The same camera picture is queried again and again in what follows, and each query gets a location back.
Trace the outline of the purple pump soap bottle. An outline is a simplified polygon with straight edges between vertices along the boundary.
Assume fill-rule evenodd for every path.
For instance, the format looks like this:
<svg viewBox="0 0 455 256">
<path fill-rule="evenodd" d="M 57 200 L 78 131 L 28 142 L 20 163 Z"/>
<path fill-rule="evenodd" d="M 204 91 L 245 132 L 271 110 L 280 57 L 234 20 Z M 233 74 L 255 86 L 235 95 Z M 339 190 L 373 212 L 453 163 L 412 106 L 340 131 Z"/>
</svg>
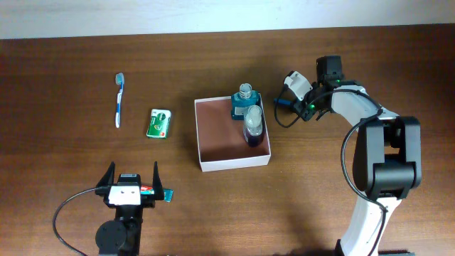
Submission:
<svg viewBox="0 0 455 256">
<path fill-rule="evenodd" d="M 243 135 L 250 147 L 259 146 L 263 140 L 262 109 L 258 105 L 247 108 L 244 114 Z"/>
</svg>

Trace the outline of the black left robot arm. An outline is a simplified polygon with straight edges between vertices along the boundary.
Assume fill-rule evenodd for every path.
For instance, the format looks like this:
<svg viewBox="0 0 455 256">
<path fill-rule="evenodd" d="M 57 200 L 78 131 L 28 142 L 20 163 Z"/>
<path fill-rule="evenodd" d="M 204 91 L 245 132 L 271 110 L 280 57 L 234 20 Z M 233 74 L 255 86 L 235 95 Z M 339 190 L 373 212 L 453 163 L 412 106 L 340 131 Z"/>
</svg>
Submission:
<svg viewBox="0 0 455 256">
<path fill-rule="evenodd" d="M 154 208 L 157 201 L 165 198 L 159 177 L 158 164 L 154 164 L 152 193 L 142 193 L 139 174 L 121 174 L 114 182 L 115 163 L 96 185 L 95 194 L 103 198 L 108 208 L 115 209 L 115 217 L 103 223 L 97 230 L 95 242 L 99 255 L 138 255 L 141 240 L 143 210 Z"/>
</svg>

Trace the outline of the green Dettol soap box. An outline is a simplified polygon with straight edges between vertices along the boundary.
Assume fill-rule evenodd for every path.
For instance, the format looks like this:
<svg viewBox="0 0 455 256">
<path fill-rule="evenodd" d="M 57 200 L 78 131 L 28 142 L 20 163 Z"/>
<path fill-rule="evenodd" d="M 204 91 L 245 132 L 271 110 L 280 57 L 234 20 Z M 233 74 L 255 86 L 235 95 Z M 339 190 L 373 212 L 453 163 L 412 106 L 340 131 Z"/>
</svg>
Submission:
<svg viewBox="0 0 455 256">
<path fill-rule="evenodd" d="M 166 139 L 170 122 L 170 110 L 152 109 L 146 136 L 152 139 Z"/>
</svg>

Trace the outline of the blue disposable razor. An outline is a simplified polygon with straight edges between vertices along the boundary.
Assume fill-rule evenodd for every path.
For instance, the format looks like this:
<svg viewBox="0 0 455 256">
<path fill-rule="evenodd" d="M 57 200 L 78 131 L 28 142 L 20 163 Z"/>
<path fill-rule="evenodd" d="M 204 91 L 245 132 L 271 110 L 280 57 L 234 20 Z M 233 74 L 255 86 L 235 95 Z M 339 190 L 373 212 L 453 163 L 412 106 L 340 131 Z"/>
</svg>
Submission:
<svg viewBox="0 0 455 256">
<path fill-rule="evenodd" d="M 275 98 L 274 104 L 281 105 L 281 106 L 291 106 L 292 101 Z"/>
</svg>

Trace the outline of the blue white toothbrush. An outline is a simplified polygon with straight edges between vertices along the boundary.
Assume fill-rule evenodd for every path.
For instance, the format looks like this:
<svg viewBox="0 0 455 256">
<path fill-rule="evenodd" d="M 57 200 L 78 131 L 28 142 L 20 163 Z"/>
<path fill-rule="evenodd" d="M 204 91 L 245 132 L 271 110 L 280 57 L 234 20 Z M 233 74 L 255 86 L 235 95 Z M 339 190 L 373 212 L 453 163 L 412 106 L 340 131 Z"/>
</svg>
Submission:
<svg viewBox="0 0 455 256">
<path fill-rule="evenodd" d="M 120 128 L 120 121 L 121 121 L 122 95 L 123 95 L 123 92 L 124 92 L 124 84 L 125 84 L 124 74 L 123 73 L 117 73 L 115 75 L 115 82 L 119 86 L 119 91 L 117 93 L 116 113 L 115 113 L 115 127 L 117 129 L 119 129 Z"/>
</svg>

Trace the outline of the teal mouthwash bottle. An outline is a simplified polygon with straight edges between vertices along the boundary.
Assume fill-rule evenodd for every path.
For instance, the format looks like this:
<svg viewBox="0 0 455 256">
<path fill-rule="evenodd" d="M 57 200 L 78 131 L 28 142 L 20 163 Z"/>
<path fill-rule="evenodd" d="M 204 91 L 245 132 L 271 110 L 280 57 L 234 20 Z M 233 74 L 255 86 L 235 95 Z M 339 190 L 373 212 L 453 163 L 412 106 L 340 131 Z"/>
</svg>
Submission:
<svg viewBox="0 0 455 256">
<path fill-rule="evenodd" d="M 252 89 L 251 84 L 241 84 L 239 91 L 231 96 L 231 117 L 233 120 L 243 120 L 247 109 L 259 102 L 259 93 Z"/>
</svg>

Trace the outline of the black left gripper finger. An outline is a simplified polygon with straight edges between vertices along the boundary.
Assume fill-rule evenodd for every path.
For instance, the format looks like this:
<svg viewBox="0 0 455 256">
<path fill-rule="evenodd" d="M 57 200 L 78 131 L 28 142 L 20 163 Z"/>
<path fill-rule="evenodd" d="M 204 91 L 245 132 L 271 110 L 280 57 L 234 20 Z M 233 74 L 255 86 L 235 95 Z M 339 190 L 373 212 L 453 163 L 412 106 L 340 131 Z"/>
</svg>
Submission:
<svg viewBox="0 0 455 256">
<path fill-rule="evenodd" d="M 105 187 L 111 186 L 114 180 L 114 170 L 115 170 L 115 163 L 112 161 L 106 171 L 106 173 L 102 176 L 102 178 L 97 183 L 96 187 Z"/>
<path fill-rule="evenodd" d="M 165 197 L 165 193 L 164 193 L 164 188 L 162 186 L 161 179 L 159 176 L 159 168 L 158 168 L 157 161 L 154 162 L 152 188 L 154 190 L 154 200 L 163 201 L 164 197 Z"/>
</svg>

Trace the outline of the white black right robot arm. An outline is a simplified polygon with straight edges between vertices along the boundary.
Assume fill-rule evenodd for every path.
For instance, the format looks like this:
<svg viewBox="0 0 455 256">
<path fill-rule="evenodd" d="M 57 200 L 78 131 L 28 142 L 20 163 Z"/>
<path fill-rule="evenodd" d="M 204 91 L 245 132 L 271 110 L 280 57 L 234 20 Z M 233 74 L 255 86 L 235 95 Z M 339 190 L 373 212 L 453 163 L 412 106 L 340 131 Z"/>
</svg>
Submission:
<svg viewBox="0 0 455 256">
<path fill-rule="evenodd" d="M 299 119 L 330 112 L 352 126 L 342 142 L 341 168 L 358 199 L 334 253 L 378 255 L 391 215 L 422 181 L 419 120 L 387 110 L 358 81 L 347 80 L 338 55 L 318 58 L 316 74 L 317 80 L 309 82 L 292 71 L 284 88 L 295 96 L 291 110 Z"/>
</svg>

